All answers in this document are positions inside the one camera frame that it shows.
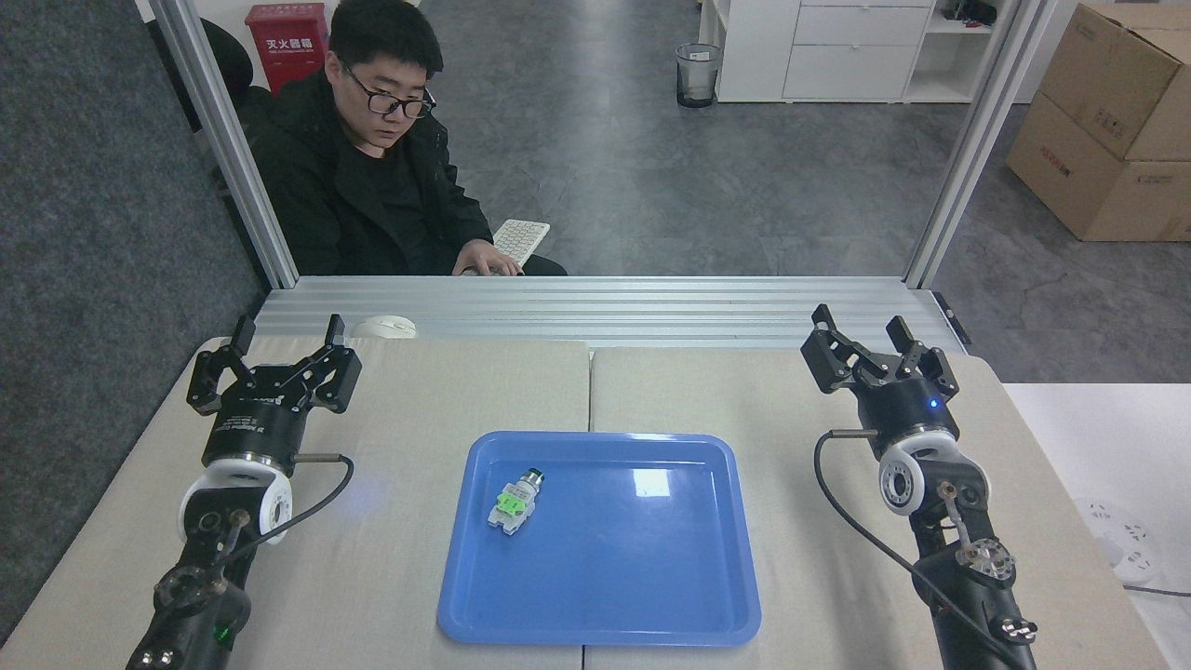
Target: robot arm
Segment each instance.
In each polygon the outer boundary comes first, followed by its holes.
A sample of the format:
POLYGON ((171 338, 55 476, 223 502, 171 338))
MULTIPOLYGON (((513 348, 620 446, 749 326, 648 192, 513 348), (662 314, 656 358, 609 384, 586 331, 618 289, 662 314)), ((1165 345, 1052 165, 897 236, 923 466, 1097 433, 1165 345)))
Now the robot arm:
POLYGON ((343 346, 343 320, 333 314, 325 344, 297 364, 249 370, 243 357, 254 330, 251 319, 241 318, 230 343, 195 359, 187 402, 200 415, 216 414, 202 455, 206 471, 182 500, 182 555, 154 588, 154 618, 127 670, 225 668, 251 613, 244 586, 256 547, 280 543, 351 478, 347 457, 298 453, 310 409, 343 413, 360 376, 360 359, 343 346), (236 381, 219 394, 227 369, 236 381), (344 480, 291 519, 294 465, 330 462, 347 465, 344 480))
POLYGON ((886 326, 899 356, 874 355, 843 337, 827 305, 812 319, 803 358, 824 394, 856 396, 863 437, 880 463, 881 499, 909 518, 917 541, 913 586, 930 609, 943 666, 1033 669, 1037 626, 1014 600, 1016 564, 993 533, 987 477, 959 450, 959 426, 947 409, 959 386, 942 350, 915 340, 902 317, 886 326), (944 530, 959 538, 948 541, 944 530))

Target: white drawer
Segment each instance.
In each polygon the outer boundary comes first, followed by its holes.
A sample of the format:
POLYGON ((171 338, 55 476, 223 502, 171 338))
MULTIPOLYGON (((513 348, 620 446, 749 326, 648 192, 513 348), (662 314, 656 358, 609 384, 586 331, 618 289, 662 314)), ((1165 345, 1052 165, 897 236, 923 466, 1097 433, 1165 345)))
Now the white drawer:
POLYGON ((898 100, 915 46, 794 46, 782 98, 898 100))
POLYGON ((917 45, 928 13, 924 7, 803 7, 794 44, 917 45))
POLYGON ((803 0, 803 7, 931 7, 934 0, 803 0))

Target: white cabinet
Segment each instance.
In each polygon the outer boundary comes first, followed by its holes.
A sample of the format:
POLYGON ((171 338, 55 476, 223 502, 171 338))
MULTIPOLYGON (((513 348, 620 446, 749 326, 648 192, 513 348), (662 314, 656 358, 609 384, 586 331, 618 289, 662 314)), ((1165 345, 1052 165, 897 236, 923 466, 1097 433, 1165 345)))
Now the white cabinet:
POLYGON ((966 102, 1003 25, 947 20, 954 2, 704 0, 699 40, 724 50, 722 102, 966 102))

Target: man's hand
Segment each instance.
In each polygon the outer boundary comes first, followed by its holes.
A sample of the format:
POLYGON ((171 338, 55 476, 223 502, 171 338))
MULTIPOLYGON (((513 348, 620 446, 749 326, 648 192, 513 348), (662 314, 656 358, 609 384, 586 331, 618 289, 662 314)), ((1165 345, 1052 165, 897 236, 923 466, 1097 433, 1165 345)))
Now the man's hand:
POLYGON ((520 274, 522 268, 512 256, 506 256, 497 250, 487 239, 472 239, 459 250, 459 258, 455 259, 453 275, 460 275, 467 268, 475 268, 479 274, 520 274))

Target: fire extinguisher box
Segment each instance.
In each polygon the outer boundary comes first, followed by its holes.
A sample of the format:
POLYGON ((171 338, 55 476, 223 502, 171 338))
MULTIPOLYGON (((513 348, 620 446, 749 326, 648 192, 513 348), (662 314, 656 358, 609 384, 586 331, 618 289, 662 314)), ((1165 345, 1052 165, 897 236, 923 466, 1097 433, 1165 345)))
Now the fire extinguisher box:
POLYGON ((252 31, 274 95, 286 82, 323 67, 326 17, 322 2, 254 5, 244 24, 252 31))

